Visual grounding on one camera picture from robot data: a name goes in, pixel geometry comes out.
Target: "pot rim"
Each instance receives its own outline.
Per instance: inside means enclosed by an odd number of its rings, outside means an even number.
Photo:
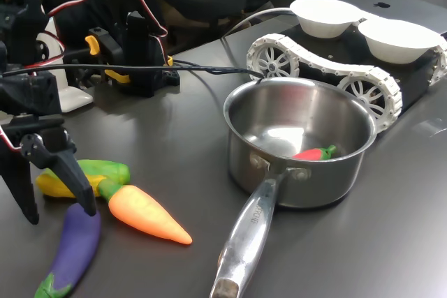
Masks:
[[[225,117],[225,121],[228,125],[228,127],[231,129],[231,131],[236,134],[236,136],[238,136],[243,142],[245,142],[246,144],[248,144],[250,147],[256,148],[257,150],[259,150],[260,152],[267,154],[269,156],[273,156],[275,158],[280,158],[283,160],[288,160],[288,161],[295,161],[295,162],[304,162],[304,163],[315,163],[315,164],[322,164],[322,163],[330,163],[330,162],[337,162],[337,161],[344,161],[348,158],[357,156],[361,153],[363,153],[364,151],[366,151],[366,149],[369,148],[369,146],[371,146],[371,144],[375,141],[376,136],[377,136],[377,129],[376,129],[376,122],[375,122],[375,118],[373,117],[372,113],[370,111],[368,111],[365,106],[363,106],[362,102],[357,99],[355,96],[353,96],[352,94],[349,94],[348,92],[339,89],[338,87],[335,87],[333,85],[324,83],[324,82],[319,82],[316,80],[307,80],[307,79],[303,79],[303,78],[296,78],[296,77],[273,77],[273,78],[265,78],[262,80],[262,82],[260,82],[258,84],[259,80],[256,81],[251,81],[248,83],[245,83],[239,87],[237,87],[236,89],[234,89],[226,98],[225,103],[223,104],[223,115]],[[236,99],[236,97],[240,96],[241,94],[243,94],[244,92],[246,92],[249,88],[251,88],[254,85],[260,85],[262,83],[268,83],[268,82],[285,82],[285,83],[299,83],[299,84],[303,84],[303,85],[307,85],[307,86],[320,86],[320,87],[326,87],[328,89],[332,89],[334,91],[338,91],[339,93],[343,94],[347,99],[351,100],[353,103],[355,103],[358,108],[361,110],[361,112],[363,114],[365,114],[365,116],[367,117],[367,119],[369,120],[369,139],[368,141],[366,141],[366,143],[364,143],[363,146],[361,146],[361,148],[357,149],[355,152],[350,153],[348,155],[342,156],[342,157],[336,157],[336,158],[331,158],[329,160],[324,160],[324,161],[309,161],[309,160],[298,160],[296,158],[292,158],[290,156],[280,156],[280,155],[276,155],[276,154],[272,154],[256,145],[254,145],[253,143],[251,143],[250,141],[248,141],[245,137],[243,137],[242,135],[239,134],[239,132],[236,131],[236,129],[233,127],[233,124],[231,123],[230,120],[230,115],[229,115],[229,110],[231,105],[233,104],[233,101]]]

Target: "toy vegetable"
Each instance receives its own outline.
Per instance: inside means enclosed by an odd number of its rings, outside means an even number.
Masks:
[[[119,185],[109,179],[98,185],[112,214],[122,222],[147,234],[181,244],[193,241],[188,233],[150,195],[133,185]]]
[[[101,180],[107,177],[119,184],[130,182],[131,173],[129,172],[129,167],[123,163],[101,160],[79,160],[78,163],[82,171],[87,175],[90,185],[93,187],[95,197],[99,197],[97,176],[101,176]],[[36,178],[36,184],[44,195],[56,198],[75,197],[50,169],[46,169]]]
[[[78,283],[93,259],[100,232],[99,212],[89,216],[78,203],[71,205],[65,215],[56,258],[34,298],[65,297]]]
[[[296,154],[293,158],[297,160],[308,160],[308,161],[322,161],[329,160],[333,153],[337,150],[336,146],[329,146],[325,148],[314,148],[306,150],[302,153]]]

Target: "orange carrot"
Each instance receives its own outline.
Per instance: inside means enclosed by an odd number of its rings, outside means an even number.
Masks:
[[[192,243],[192,238],[172,216],[154,198],[136,186],[120,186],[104,179],[98,189],[108,200],[112,214],[122,222],[162,239],[181,244]]]

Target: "carrot green top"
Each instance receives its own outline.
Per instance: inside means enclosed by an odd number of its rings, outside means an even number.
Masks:
[[[122,184],[118,184],[111,179],[103,179],[98,184],[98,190],[101,197],[110,201],[110,198],[122,187]]]

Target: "laptop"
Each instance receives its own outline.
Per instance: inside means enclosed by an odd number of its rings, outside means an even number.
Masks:
[[[447,9],[422,0],[340,0],[387,19],[405,20],[447,36]]]

